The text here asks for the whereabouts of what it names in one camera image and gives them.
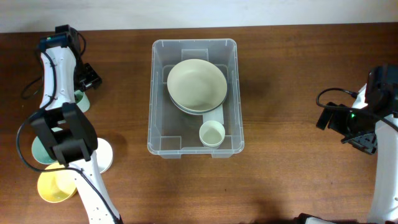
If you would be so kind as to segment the green plastic cup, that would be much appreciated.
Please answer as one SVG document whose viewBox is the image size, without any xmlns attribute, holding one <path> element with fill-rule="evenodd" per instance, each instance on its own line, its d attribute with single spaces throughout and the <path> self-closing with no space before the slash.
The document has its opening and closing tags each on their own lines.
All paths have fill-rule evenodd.
<svg viewBox="0 0 398 224">
<path fill-rule="evenodd" d="M 87 112 L 90 108 L 90 101 L 89 101 L 87 95 L 85 94 L 85 92 L 77 90 L 74 92 L 74 94 L 75 94 L 75 102 L 76 102 L 77 106 L 79 107 L 79 109 L 83 113 Z"/>
</svg>

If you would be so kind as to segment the cream plastic cup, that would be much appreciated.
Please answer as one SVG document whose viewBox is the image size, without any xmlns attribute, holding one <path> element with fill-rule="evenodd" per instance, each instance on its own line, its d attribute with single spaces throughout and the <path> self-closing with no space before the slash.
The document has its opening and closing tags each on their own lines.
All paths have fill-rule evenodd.
<svg viewBox="0 0 398 224">
<path fill-rule="evenodd" d="M 207 121 L 203 123 L 199 130 L 201 143 L 204 144 L 220 144 L 225 138 L 225 128 L 217 121 Z"/>
</svg>

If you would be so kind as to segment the grey plastic cup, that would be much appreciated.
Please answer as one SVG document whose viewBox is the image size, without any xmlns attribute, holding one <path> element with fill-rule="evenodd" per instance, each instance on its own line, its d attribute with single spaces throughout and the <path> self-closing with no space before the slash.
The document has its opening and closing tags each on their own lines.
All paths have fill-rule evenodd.
<svg viewBox="0 0 398 224">
<path fill-rule="evenodd" d="M 210 149 L 218 149 L 220 144 L 204 144 L 205 147 L 209 147 Z"/>
</svg>

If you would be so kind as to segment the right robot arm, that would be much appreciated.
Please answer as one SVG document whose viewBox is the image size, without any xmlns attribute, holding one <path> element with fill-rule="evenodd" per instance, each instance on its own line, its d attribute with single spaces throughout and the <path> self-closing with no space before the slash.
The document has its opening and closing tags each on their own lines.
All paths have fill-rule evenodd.
<svg viewBox="0 0 398 224">
<path fill-rule="evenodd" d="M 329 102 L 319 128 L 343 135 L 342 143 L 377 154 L 376 183 L 369 223 L 397 223 L 397 66 L 372 69 L 352 106 Z"/>
</svg>

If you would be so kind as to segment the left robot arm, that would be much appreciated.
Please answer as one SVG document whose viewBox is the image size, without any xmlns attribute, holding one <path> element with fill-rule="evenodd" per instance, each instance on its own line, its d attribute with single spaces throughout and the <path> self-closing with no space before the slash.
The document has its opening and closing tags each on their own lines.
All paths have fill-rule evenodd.
<svg viewBox="0 0 398 224">
<path fill-rule="evenodd" d="M 75 101 L 77 90 L 98 88 L 101 77 L 82 60 L 81 34 L 69 25 L 40 39 L 44 66 L 44 95 L 29 118 L 48 155 L 73 175 L 90 223 L 122 223 L 111 202 L 97 162 L 98 138 L 93 125 Z"/>
</svg>

